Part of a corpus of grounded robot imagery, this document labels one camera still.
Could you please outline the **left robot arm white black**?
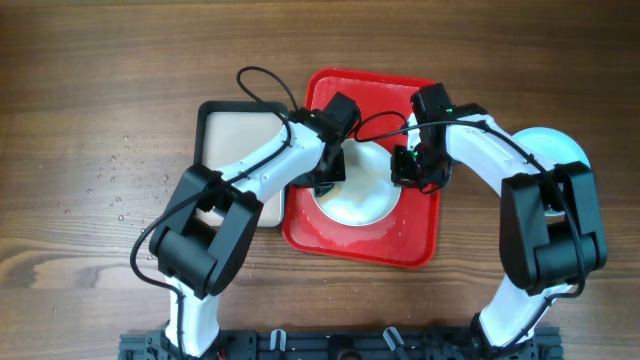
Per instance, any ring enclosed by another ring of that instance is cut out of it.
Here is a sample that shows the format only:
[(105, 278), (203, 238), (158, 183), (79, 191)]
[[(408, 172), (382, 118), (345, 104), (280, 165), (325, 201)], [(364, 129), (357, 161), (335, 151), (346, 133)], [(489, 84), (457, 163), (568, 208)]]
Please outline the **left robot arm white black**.
[(220, 334), (219, 297), (247, 256), (264, 204), (297, 178), (319, 189), (360, 117), (354, 105), (300, 108), (254, 153), (220, 170), (189, 167), (163, 214), (145, 232), (170, 291), (164, 348), (178, 359), (205, 355)]

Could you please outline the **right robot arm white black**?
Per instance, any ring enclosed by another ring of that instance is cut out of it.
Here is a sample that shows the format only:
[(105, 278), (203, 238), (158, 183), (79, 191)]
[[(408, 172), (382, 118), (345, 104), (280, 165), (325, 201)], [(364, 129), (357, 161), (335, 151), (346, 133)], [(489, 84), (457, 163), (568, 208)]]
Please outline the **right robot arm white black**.
[(413, 106), (395, 148), (392, 180), (428, 193), (444, 188), (460, 163), (500, 197), (499, 256), (505, 276), (473, 317), (461, 346), (479, 359), (530, 345), (558, 300), (579, 297), (607, 260), (595, 177), (568, 135), (533, 127), (510, 135), (477, 104)]

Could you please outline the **white plate with red stain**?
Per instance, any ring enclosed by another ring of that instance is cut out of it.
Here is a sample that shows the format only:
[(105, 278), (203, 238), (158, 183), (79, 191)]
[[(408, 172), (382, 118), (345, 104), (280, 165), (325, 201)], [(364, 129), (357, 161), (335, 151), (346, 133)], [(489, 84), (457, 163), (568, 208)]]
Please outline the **white plate with red stain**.
[(342, 144), (346, 178), (321, 196), (321, 212), (341, 225), (361, 227), (381, 221), (397, 205), (401, 188), (391, 181), (391, 154), (375, 142)]

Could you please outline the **light blue plate front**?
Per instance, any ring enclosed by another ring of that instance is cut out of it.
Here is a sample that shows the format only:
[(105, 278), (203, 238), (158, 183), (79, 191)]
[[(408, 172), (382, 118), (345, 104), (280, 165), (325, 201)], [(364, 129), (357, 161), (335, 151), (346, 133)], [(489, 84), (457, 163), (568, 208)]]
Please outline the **light blue plate front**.
[(512, 138), (526, 152), (542, 155), (555, 163), (567, 164), (580, 161), (591, 167), (588, 157), (580, 145), (563, 132), (546, 127), (532, 127), (515, 133)]

